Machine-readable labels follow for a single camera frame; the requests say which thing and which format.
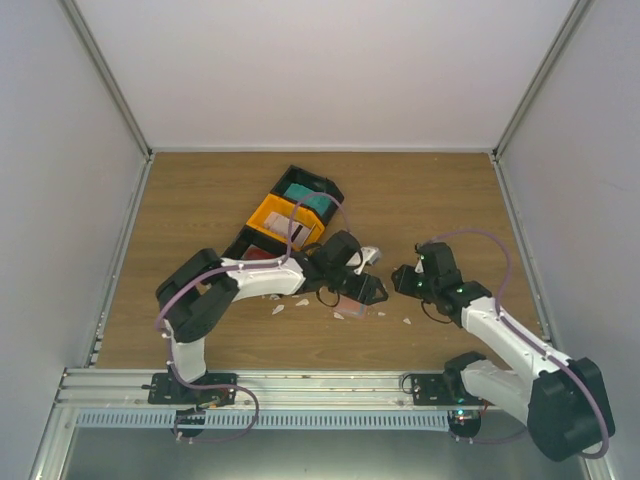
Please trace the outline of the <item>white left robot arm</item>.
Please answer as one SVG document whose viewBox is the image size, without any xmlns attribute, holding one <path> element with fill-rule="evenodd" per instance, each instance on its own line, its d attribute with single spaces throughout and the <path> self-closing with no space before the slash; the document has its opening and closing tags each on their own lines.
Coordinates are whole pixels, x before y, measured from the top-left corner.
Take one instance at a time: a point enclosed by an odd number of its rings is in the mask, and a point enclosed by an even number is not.
<svg viewBox="0 0 640 480">
<path fill-rule="evenodd" d="M 340 230 L 325 243 L 301 251 L 288 249 L 266 260 L 234 260 L 203 249 L 156 290 L 160 307 L 156 328 L 169 342 L 171 391 L 185 404 L 203 398 L 207 371 L 204 339 L 230 305 L 267 295 L 291 296 L 322 289 L 364 306 L 388 299 L 380 278 L 365 271 L 380 250 L 364 247 Z"/>
</svg>

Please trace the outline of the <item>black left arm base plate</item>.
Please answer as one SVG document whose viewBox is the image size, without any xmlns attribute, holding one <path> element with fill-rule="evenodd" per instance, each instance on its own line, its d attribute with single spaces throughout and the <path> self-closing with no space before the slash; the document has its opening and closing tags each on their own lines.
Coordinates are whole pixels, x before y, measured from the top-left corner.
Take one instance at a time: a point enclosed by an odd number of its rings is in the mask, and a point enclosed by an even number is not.
<svg viewBox="0 0 640 480">
<path fill-rule="evenodd" d="M 215 385 L 215 388 L 198 389 L 180 383 L 172 371 L 167 371 L 153 374 L 151 380 L 143 384 L 141 389 L 147 392 L 147 402 L 153 405 L 221 407 L 235 403 L 237 379 L 234 373 L 206 373 L 193 384 Z"/>
</svg>

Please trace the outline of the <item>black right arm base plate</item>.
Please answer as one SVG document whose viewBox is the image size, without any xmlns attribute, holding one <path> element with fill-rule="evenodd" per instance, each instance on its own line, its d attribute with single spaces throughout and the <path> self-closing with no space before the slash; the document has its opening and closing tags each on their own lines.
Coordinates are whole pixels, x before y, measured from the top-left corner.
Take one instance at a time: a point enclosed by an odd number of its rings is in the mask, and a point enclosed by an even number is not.
<svg viewBox="0 0 640 480">
<path fill-rule="evenodd" d="M 446 383 L 442 373 L 407 372 L 399 377 L 399 388 L 408 395 L 414 406 L 452 407 L 462 409 L 495 408 L 486 400 L 469 393 L 454 392 Z"/>
</svg>

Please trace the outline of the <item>black bin with red cards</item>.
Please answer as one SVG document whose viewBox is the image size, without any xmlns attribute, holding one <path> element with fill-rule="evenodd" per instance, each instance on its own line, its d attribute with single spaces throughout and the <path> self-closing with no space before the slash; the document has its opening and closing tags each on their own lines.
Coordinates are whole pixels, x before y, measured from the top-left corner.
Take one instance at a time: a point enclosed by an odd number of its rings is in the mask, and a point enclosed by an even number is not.
<svg viewBox="0 0 640 480">
<path fill-rule="evenodd" d="M 249 226 L 244 226 L 223 257 L 234 260 L 274 259 L 286 253 L 286 244 Z"/>
</svg>

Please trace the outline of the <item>black bin with teal cards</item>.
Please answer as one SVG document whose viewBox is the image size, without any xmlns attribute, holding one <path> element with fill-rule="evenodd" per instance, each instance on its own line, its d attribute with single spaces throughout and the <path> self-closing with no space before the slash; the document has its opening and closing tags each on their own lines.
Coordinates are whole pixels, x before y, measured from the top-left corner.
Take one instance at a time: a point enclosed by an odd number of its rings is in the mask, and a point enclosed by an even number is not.
<svg viewBox="0 0 640 480">
<path fill-rule="evenodd" d="M 324 225 L 330 222 L 338 210 L 336 203 L 327 195 L 339 204 L 344 201 L 344 194 L 332 180 L 295 165 L 287 168 L 271 193 L 292 203 L 305 198 L 302 205 L 314 212 Z"/>
</svg>

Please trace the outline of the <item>yellow bin with white cards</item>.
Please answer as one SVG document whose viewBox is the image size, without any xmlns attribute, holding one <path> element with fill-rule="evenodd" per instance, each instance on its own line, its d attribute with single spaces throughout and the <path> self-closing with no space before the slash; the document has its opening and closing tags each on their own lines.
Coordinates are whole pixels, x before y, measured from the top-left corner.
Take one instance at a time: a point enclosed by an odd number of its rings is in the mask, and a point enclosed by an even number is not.
<svg viewBox="0 0 640 480">
<path fill-rule="evenodd" d="M 311 209 L 294 207 L 290 200 L 268 194 L 246 225 L 284 244 L 290 241 L 294 250 L 301 250 L 318 241 L 326 227 Z"/>
</svg>

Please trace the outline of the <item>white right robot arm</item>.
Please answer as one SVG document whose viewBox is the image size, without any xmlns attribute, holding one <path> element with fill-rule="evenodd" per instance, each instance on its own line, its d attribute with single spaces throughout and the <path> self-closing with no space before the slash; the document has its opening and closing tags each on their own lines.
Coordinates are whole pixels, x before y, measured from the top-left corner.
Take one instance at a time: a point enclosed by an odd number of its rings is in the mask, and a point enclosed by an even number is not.
<svg viewBox="0 0 640 480">
<path fill-rule="evenodd" d="M 490 290 L 464 281 L 446 243 L 424 243 L 416 253 L 416 265 L 402 265 L 392 273 L 395 291 L 435 306 L 508 366 L 501 369 L 475 351 L 449 360 L 442 382 L 447 400 L 464 405 L 476 397 L 499 407 L 526 427 L 550 460 L 604 456 L 615 422 L 599 367 L 537 338 Z"/>
</svg>

